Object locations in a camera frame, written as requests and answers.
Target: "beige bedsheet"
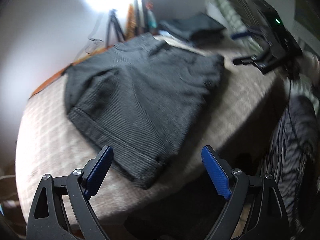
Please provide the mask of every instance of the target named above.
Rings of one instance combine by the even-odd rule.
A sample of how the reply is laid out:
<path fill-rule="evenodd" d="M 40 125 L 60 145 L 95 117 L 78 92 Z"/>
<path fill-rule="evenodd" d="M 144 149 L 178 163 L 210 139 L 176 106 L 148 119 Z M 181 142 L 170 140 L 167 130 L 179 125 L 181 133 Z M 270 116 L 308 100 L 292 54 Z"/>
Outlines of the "beige bedsheet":
<path fill-rule="evenodd" d="M 188 48 L 165 38 L 171 45 Z M 122 223 L 128 213 L 150 202 L 177 192 L 196 179 L 204 170 L 200 151 L 210 144 L 222 147 L 269 93 L 276 75 L 263 76 L 252 66 L 234 66 L 231 59 L 243 54 L 229 40 L 218 48 L 192 51 L 209 55 L 220 53 L 227 69 L 212 105 L 202 113 L 181 153 L 160 179 L 148 190 L 134 187 L 127 179 L 110 169 L 98 194 L 90 203 L 102 224 Z M 25 219 L 41 177 L 45 173 L 65 176 L 82 168 L 96 153 L 67 119 L 64 90 L 67 76 L 62 76 L 33 96 L 21 120 L 16 150 L 16 182 Z M 70 224 L 76 225 L 68 197 L 64 198 Z"/>

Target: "blue finger pad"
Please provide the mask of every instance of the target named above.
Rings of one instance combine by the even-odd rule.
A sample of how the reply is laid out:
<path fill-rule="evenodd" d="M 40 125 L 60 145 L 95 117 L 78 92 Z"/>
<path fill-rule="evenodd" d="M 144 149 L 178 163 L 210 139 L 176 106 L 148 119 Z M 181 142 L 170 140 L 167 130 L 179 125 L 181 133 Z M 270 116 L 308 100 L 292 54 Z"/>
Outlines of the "blue finger pad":
<path fill-rule="evenodd" d="M 113 161 L 113 149 L 108 147 L 100 160 L 97 162 L 89 177 L 87 178 L 86 190 L 84 196 L 89 200 L 92 196 L 96 195 L 104 177 L 106 176 L 110 165 Z"/>
<path fill-rule="evenodd" d="M 227 175 L 207 147 L 202 148 L 201 158 L 218 194 L 228 200 L 232 192 Z"/>

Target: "folded dark cloth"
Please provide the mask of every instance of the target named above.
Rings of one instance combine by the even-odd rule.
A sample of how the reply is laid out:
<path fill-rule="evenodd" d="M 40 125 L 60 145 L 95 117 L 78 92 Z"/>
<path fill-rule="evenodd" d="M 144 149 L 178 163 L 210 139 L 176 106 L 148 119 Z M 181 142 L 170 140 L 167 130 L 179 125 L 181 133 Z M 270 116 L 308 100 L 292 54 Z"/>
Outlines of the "folded dark cloth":
<path fill-rule="evenodd" d="M 192 40 L 188 44 L 194 48 L 201 48 L 207 45 L 219 44 L 223 38 L 224 35 L 222 33 L 214 33 L 206 38 Z"/>
<path fill-rule="evenodd" d="M 178 154 L 223 70 L 221 55 L 144 34 L 66 70 L 67 115 L 97 152 L 112 146 L 113 167 L 146 189 Z"/>
<path fill-rule="evenodd" d="M 212 37 L 216 41 L 217 37 L 221 38 L 220 32 L 225 29 L 222 24 L 203 13 L 188 19 L 160 21 L 159 28 L 187 42 L 201 42 L 201 40 L 206 40 L 208 37 Z"/>

